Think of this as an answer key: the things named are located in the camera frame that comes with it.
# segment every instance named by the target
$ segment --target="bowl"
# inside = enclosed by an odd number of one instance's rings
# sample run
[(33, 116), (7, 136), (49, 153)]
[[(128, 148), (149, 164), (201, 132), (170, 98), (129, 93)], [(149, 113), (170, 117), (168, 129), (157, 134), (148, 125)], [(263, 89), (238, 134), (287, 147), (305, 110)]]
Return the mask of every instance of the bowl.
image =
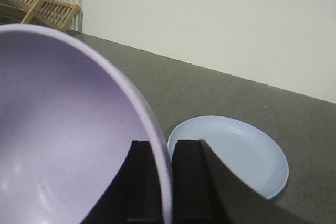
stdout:
[(0, 26), (0, 223), (80, 223), (132, 140), (151, 144), (169, 224), (166, 141), (137, 88), (65, 33)]

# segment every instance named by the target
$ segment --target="white wall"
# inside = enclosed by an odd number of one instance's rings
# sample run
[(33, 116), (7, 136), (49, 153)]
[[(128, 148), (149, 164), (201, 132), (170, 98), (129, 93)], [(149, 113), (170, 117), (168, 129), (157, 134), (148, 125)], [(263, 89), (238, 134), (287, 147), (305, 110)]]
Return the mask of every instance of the white wall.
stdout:
[(336, 0), (82, 0), (83, 32), (336, 103)]

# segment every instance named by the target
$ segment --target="wooden rack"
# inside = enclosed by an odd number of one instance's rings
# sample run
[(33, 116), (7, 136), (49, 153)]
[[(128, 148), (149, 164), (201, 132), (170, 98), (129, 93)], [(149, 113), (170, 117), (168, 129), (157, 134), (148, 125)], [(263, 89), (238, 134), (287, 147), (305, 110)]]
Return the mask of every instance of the wooden rack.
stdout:
[(61, 31), (67, 29), (78, 11), (78, 5), (56, 0), (0, 0), (0, 16)]

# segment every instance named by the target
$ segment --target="plate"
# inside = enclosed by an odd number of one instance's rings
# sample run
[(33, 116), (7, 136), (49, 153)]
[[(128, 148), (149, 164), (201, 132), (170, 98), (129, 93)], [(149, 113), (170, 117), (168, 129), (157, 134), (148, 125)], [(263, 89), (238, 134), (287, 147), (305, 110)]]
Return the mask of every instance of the plate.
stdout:
[(222, 116), (200, 116), (177, 126), (168, 140), (172, 158), (177, 140), (205, 139), (245, 184), (267, 199), (276, 196), (288, 179), (288, 163), (280, 147), (264, 132)]

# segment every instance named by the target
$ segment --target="black object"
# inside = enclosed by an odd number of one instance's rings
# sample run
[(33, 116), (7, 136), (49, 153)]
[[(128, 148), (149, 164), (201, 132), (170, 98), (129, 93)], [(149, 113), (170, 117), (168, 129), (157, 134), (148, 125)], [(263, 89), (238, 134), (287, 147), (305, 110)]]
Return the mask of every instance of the black object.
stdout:
[(82, 224), (161, 224), (159, 177), (148, 141), (133, 141), (118, 174)]
[(309, 224), (250, 189), (204, 140), (179, 140), (173, 155), (174, 224)]

